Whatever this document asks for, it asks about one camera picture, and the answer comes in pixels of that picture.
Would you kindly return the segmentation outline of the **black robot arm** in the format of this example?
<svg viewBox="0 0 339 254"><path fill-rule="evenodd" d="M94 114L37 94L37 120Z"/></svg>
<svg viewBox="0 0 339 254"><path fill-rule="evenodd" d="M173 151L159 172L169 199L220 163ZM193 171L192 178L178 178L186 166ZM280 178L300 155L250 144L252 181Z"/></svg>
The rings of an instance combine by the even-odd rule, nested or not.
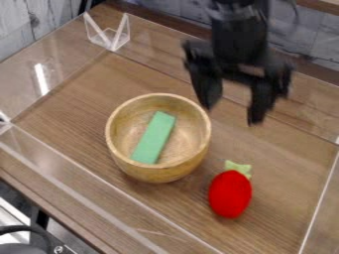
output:
<svg viewBox="0 0 339 254"><path fill-rule="evenodd" d="M213 109L224 96L224 82L252 87L249 123L260 124L281 97L289 95L293 64L269 46L269 0L210 0L209 41L188 40L185 67L202 106Z"/></svg>

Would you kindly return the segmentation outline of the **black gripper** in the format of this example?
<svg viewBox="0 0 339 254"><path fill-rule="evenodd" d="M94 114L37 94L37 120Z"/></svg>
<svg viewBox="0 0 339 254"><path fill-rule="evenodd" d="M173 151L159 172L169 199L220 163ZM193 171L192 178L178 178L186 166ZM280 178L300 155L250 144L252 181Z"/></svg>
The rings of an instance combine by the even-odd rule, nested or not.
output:
<svg viewBox="0 0 339 254"><path fill-rule="evenodd" d="M202 106L212 110L224 94L224 80L248 85L253 89L249 107L249 125L261 124L276 100L286 97L292 81L293 65L273 52L242 59L232 52L218 55L208 41L188 40L185 67L192 73L194 90Z"/></svg>

